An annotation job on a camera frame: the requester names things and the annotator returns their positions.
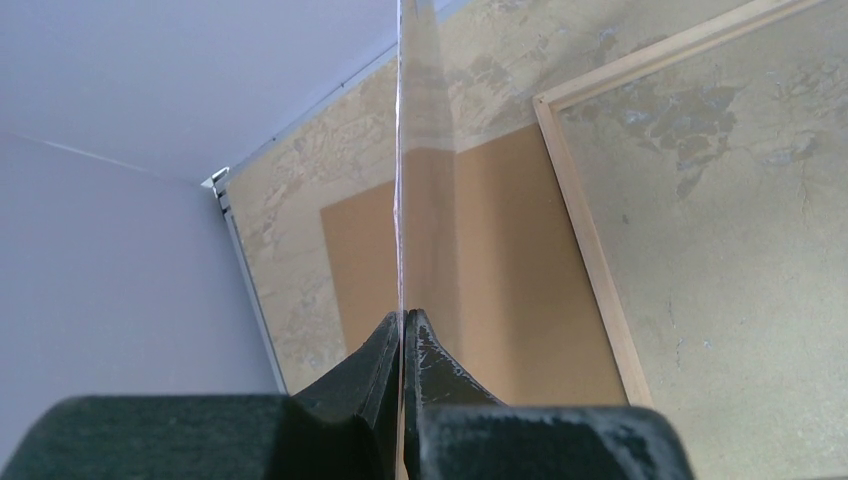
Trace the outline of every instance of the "wooden frame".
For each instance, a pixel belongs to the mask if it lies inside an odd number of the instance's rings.
[[[657,72],[826,0],[753,0],[712,20],[569,80],[533,98],[577,243],[586,264],[621,382],[631,405],[651,407],[651,390],[630,335],[592,212],[557,115],[561,110]]]

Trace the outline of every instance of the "gray wall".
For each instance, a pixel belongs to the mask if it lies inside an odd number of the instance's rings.
[[[0,466],[70,395],[274,392],[212,194],[0,134]]]

